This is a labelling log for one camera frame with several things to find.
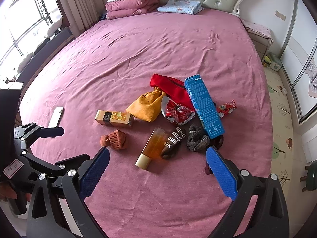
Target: red pouch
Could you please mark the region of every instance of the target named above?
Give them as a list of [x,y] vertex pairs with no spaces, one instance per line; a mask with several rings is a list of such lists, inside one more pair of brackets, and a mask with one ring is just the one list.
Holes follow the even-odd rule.
[[232,111],[234,109],[236,109],[236,103],[235,101],[232,99],[232,101],[225,103],[224,105],[221,105],[219,107],[217,107],[217,112],[220,118],[224,117],[225,115],[228,115],[230,113],[232,113]]
[[162,99],[161,110],[168,121],[177,123],[178,125],[184,125],[195,116],[194,110],[179,105],[166,96]]
[[184,82],[175,78],[153,74],[151,77],[150,86],[159,87],[166,93],[168,97],[175,101],[175,103],[183,105],[193,111],[195,110],[184,87]]

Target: orange box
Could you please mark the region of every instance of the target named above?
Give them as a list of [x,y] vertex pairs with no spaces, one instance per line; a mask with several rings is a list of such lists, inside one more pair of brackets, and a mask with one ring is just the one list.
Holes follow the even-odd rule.
[[95,120],[102,125],[130,128],[134,118],[127,112],[98,110]]

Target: orange knit hat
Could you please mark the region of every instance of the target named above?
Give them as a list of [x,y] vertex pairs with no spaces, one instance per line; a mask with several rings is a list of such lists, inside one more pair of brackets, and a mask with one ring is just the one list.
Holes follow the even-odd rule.
[[116,130],[109,135],[102,135],[100,138],[100,145],[102,147],[110,146],[113,149],[126,149],[126,134],[120,130]]

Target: gold bottle cap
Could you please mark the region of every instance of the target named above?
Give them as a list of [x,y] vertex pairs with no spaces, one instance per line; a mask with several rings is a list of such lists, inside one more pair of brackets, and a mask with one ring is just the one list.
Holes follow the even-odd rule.
[[135,163],[135,165],[136,165],[137,167],[142,168],[143,170],[146,170],[147,167],[149,166],[151,160],[152,160],[152,159],[151,159],[150,157],[148,157],[148,156],[146,156],[146,155],[144,155],[144,154],[141,154],[141,155],[139,156],[139,158],[137,159],[137,162]]

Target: human hand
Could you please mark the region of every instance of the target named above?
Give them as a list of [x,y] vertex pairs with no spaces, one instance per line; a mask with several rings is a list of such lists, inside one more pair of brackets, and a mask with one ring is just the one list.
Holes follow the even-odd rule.
[[[30,193],[26,193],[25,197],[28,202],[31,201]],[[7,198],[16,200],[17,194],[8,183],[0,182],[0,201],[7,201]]]

